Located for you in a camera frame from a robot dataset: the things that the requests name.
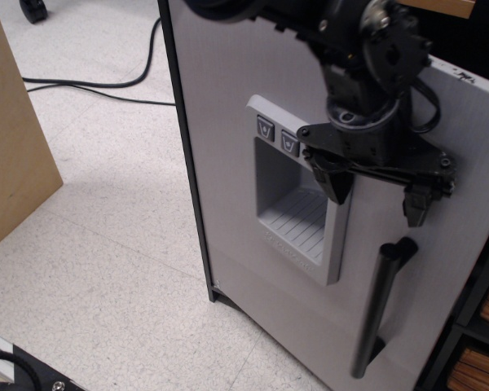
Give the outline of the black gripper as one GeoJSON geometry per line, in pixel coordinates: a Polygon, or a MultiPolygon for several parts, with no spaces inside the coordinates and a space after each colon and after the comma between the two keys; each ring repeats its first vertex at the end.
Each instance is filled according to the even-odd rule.
{"type": "Polygon", "coordinates": [[[328,120],[297,133],[316,182],[338,205],[355,174],[398,184],[407,226],[422,226],[432,203],[453,192],[456,170],[424,138],[441,112],[420,79],[431,43],[416,17],[394,1],[311,1],[297,31],[319,61],[328,94],[328,120]]]}

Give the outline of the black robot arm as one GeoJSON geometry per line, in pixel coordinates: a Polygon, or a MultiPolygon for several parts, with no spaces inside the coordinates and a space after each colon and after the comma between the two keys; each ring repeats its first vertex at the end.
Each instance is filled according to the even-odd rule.
{"type": "Polygon", "coordinates": [[[328,198],[342,204],[355,175],[403,187],[410,227],[425,221],[431,204],[452,194],[456,163],[425,134],[441,119],[412,119],[412,93],[438,109],[421,79],[431,64],[418,21],[395,1],[190,1],[198,16],[219,23],[263,18],[292,30],[319,61],[328,120],[298,129],[304,159],[328,198]]]}

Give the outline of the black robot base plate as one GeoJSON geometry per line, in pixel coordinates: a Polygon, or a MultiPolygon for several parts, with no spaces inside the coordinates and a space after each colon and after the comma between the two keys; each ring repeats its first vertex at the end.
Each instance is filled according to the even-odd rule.
{"type": "MultiPolygon", "coordinates": [[[[63,390],[63,391],[84,391],[83,388],[74,380],[60,373],[53,367],[45,364],[43,361],[35,358],[20,347],[13,345],[12,353],[24,360],[36,373],[41,383],[41,390],[63,390]]],[[[14,364],[14,381],[21,386],[27,386],[29,390],[33,390],[33,382],[28,373],[18,364],[14,364]]]]}

